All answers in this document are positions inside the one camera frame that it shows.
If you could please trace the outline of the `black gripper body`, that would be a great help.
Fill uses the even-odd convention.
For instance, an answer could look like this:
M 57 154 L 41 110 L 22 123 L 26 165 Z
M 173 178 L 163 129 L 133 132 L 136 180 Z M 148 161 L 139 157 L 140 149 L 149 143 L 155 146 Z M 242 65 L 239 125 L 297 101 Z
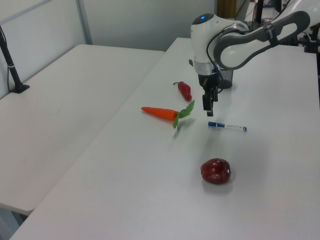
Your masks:
M 198 75 L 199 85 L 203 88 L 205 95 L 220 93 L 221 76 L 218 73 L 212 75 Z

